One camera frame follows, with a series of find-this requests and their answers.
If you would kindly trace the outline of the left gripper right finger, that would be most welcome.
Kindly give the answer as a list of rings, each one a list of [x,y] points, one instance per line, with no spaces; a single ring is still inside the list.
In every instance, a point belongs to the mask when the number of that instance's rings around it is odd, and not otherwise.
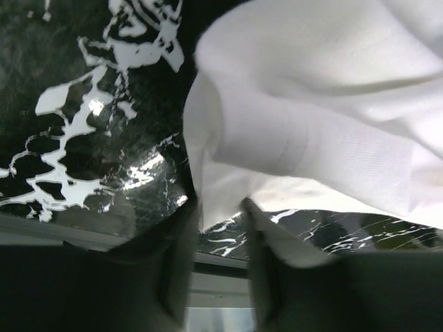
[[[329,307],[332,291],[317,286],[339,258],[295,238],[251,199],[244,199],[248,279],[258,331],[333,331],[339,315]]]

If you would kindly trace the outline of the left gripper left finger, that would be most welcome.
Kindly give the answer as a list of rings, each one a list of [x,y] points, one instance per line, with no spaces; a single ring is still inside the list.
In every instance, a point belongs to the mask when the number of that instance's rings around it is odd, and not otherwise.
[[[199,224],[188,199],[147,232],[114,248],[122,268],[115,331],[183,331]]]

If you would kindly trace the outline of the white t shirt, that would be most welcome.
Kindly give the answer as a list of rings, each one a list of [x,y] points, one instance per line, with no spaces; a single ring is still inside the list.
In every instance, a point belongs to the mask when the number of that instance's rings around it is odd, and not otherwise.
[[[249,1],[195,51],[201,229],[252,199],[442,227],[442,2]]]

